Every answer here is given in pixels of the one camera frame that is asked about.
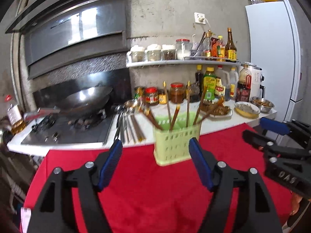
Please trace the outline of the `person's right hand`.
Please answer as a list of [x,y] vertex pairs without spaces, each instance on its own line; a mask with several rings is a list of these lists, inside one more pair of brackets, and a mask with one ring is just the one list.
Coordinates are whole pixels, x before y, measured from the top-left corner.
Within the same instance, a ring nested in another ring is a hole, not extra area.
[[290,200],[290,203],[291,203],[291,212],[290,212],[290,215],[294,215],[296,212],[298,212],[299,210],[299,203],[301,202],[302,200],[302,196],[299,196],[298,194],[295,194],[295,193],[292,193],[292,197],[291,197],[291,200]]

